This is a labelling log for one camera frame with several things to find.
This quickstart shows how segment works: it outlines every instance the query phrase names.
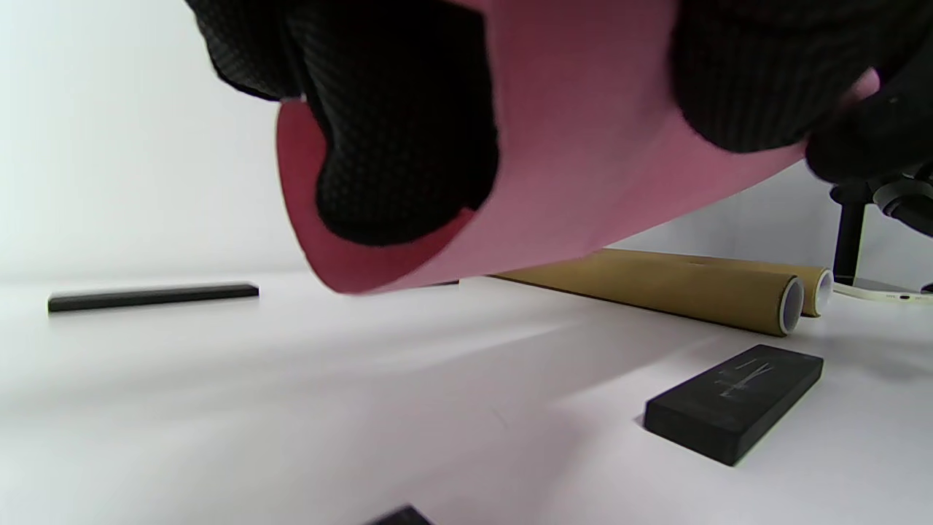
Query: cardboard tube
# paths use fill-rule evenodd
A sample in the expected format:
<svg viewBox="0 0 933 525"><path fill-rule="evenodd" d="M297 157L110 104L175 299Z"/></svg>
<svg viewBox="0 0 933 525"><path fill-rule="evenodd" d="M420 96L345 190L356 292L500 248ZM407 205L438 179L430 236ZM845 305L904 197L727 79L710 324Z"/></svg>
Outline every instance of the cardboard tube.
<svg viewBox="0 0 933 525"><path fill-rule="evenodd" d="M777 336L793 332L803 306L803 285L792 274L602 251L496 277Z"/></svg>
<svg viewBox="0 0 933 525"><path fill-rule="evenodd" d="M793 274L800 277L803 283L803 289L806 293L806 297L803 301L803 316L808 318L818 318L826 310L826 304L829 301L829 297L832 295L832 271L821 266L797 266L794 264L741 261L738 259L720 259L718 257L702 257L699 255L675 255L672 253L633 251L628 249L608 248L602 251L606 252L608 256L618 260L639 258L669 263L711 264L724 268Z"/></svg>

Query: white backdrop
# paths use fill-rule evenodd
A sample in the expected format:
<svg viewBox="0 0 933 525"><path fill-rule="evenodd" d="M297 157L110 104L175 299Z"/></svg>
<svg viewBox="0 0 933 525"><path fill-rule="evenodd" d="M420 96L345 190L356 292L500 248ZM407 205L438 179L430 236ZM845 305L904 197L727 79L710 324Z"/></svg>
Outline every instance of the white backdrop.
<svg viewBox="0 0 933 525"><path fill-rule="evenodd" d="M832 266L839 206L803 162L758 186L618 243L620 248ZM869 206L858 275L919 290L933 282L933 240Z"/></svg>
<svg viewBox="0 0 933 525"><path fill-rule="evenodd" d="M275 107L214 77L181 0L0 0L0 280L305 270ZM802 164L621 246L831 264ZM933 241L870 210L861 274L933 281Z"/></svg>

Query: pink sheet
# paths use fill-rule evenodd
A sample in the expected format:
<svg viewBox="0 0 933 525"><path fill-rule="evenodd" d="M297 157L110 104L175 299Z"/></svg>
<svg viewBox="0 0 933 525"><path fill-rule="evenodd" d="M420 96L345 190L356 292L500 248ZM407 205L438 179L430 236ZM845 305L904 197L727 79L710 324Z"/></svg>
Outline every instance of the pink sheet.
<svg viewBox="0 0 933 525"><path fill-rule="evenodd" d="M469 0L486 15L500 165L476 213L417 242L331 234L314 191L325 143L311 111L278 121L285 205L312 269L343 293L390 291L582 257L749 188L803 146L736 155L688 127L670 93L676 0ZM860 84L877 89L877 77Z"/></svg>

